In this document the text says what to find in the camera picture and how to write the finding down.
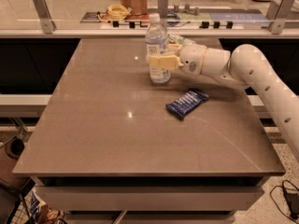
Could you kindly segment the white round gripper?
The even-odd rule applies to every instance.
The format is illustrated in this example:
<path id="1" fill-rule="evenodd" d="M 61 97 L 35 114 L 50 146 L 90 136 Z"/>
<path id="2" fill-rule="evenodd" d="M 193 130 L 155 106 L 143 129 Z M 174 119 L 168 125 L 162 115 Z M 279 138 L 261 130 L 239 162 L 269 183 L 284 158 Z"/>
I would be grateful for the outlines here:
<path id="1" fill-rule="evenodd" d="M 166 70 L 180 69 L 187 75 L 199 76 L 206 50 L 206 46 L 198 44 L 186 47 L 180 44 L 169 44 L 168 51 L 175 55 L 150 55 L 149 64 Z"/>

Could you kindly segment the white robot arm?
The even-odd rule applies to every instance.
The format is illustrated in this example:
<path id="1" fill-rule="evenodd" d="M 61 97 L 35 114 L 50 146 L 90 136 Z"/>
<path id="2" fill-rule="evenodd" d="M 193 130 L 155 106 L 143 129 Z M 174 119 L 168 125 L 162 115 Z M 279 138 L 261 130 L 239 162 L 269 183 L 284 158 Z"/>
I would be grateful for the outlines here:
<path id="1" fill-rule="evenodd" d="M 299 160 L 299 97 L 279 78 L 258 48 L 244 44 L 230 52 L 198 44 L 171 44 L 167 53 L 149 54 L 147 61 L 158 68 L 211 77 L 230 88 L 252 88 Z"/>

